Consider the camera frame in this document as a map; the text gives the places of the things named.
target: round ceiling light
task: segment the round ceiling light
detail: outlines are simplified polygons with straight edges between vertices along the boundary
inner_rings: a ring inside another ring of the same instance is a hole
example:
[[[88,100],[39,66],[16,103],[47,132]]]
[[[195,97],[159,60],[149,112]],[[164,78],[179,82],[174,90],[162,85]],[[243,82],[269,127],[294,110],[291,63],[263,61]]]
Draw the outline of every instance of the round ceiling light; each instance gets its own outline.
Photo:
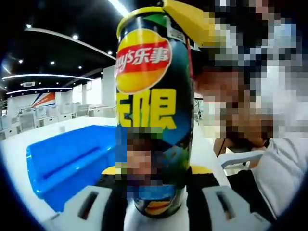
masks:
[[[76,34],[74,34],[72,37],[73,37],[73,39],[75,39],[75,40],[77,40],[77,39],[79,38],[79,36],[76,35]]]

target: gray plastic bracket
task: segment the gray plastic bracket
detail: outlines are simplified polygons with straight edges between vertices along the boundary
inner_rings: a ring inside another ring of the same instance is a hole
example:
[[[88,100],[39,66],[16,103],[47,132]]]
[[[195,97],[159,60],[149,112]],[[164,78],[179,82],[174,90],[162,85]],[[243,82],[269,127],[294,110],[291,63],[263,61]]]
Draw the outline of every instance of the gray plastic bracket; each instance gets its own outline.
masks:
[[[251,213],[249,203],[229,187],[210,187],[202,191],[208,204],[212,231],[264,231],[270,226],[262,216]]]
[[[63,213],[43,223],[47,231],[101,231],[102,218],[111,189],[88,186],[65,203]],[[264,231],[270,223],[257,213],[241,196],[227,186],[202,189],[208,204],[212,231]],[[91,194],[96,195],[86,219],[79,217]],[[228,216],[221,200],[227,207]]]
[[[65,203],[60,215],[45,222],[47,231],[101,231],[102,218],[106,203],[112,190],[108,188],[87,186]],[[91,195],[96,195],[86,219],[79,216]]]

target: white shirt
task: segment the white shirt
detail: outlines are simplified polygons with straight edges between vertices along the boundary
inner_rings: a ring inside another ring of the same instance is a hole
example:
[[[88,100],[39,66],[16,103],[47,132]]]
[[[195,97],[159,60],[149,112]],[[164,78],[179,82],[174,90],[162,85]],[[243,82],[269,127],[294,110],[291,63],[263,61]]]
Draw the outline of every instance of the white shirt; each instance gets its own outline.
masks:
[[[279,216],[298,190],[308,162],[308,75],[301,54],[278,60],[277,51],[298,47],[295,25],[273,27],[266,46],[268,61],[260,80],[262,109],[273,113],[274,138],[253,169],[258,188],[274,216]]]

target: yellow cap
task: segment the yellow cap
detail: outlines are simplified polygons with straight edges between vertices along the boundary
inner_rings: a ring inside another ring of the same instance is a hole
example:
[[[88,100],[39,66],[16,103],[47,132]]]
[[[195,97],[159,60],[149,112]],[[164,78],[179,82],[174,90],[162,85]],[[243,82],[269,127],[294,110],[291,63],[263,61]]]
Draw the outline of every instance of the yellow cap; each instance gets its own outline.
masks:
[[[215,31],[214,13],[203,12],[196,7],[174,0],[164,0],[163,9],[200,47],[213,47],[221,42],[221,38]]]

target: blue plastic bin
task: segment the blue plastic bin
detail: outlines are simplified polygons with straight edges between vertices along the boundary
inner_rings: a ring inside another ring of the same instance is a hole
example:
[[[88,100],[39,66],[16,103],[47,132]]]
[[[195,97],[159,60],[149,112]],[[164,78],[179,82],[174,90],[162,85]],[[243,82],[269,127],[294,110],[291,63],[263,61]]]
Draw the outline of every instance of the blue plastic bin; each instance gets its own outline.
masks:
[[[28,146],[28,175],[34,193],[54,211],[63,211],[67,200],[115,165],[115,131],[116,127],[89,126]]]

